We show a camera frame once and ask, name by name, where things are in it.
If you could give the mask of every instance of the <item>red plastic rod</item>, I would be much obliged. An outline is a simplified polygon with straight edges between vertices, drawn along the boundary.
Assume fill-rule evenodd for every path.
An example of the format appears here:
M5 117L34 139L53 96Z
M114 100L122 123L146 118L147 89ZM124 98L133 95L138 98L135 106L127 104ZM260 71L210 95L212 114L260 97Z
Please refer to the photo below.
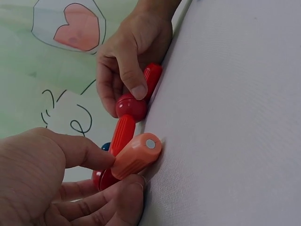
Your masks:
M136 123L132 116L125 114L117 122L109 152L117 156L134 136Z
M147 95L145 96L144 100L147 103L151 99L151 96L152 96L152 94L156 88L156 85L161 77L162 71L163 71L163 69L160 65L156 65L153 63L149 64L144 70L144 76L145 76L147 87L148 87L148 92L147 92Z

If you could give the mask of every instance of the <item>skin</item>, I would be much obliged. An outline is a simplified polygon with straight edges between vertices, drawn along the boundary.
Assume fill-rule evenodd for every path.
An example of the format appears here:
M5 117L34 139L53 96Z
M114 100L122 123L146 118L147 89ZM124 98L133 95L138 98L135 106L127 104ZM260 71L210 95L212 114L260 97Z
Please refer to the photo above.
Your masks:
M139 0L133 12L97 53L96 87L104 108L117 117L117 99L128 90L141 100L147 94L143 75L159 64L170 45L172 17L181 0Z
M97 91L113 116L128 90L147 93L143 69L160 63L172 38L181 0L139 0L97 54ZM92 180L62 183L67 168L103 170L114 156L85 137L31 129L0 140L0 226L135 226L143 211L145 180L130 175L98 192Z
M0 141L0 225L135 226L144 179L98 192L92 180L62 183L67 168L109 168L114 156L85 137L36 128Z

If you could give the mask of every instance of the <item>pink heart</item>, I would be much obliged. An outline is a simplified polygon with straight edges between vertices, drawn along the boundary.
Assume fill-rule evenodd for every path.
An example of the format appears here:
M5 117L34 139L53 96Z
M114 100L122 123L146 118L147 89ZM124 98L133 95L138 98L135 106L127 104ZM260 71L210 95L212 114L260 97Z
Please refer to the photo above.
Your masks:
M98 18L90 9L72 3L65 8L64 14L68 24L57 29L53 38L55 41L85 52L98 46Z

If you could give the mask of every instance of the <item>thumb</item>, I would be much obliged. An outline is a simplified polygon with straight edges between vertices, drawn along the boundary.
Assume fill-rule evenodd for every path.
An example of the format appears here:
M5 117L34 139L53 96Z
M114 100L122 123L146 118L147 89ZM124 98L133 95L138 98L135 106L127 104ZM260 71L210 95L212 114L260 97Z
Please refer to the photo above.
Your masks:
M133 183L125 186L117 197L116 213L107 226L136 226L143 212L143 186Z
M137 48L130 42L115 52L122 82L137 100L142 100L148 88L137 55Z

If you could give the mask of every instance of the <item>magnetic toy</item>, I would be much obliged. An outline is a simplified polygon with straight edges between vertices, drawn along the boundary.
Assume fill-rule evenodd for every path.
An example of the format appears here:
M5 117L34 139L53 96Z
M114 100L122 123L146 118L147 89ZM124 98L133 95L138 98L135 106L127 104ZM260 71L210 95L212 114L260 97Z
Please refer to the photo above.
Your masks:
M123 180L130 174L141 172L155 162L162 149L161 141L151 133L134 137L136 123L147 114L147 104L162 74L162 67L149 64L144 70L148 93L143 100L136 100L130 93L122 95L116 102L117 125L112 141L102 146L115 156L110 169L93 171L92 180L98 190L102 191Z

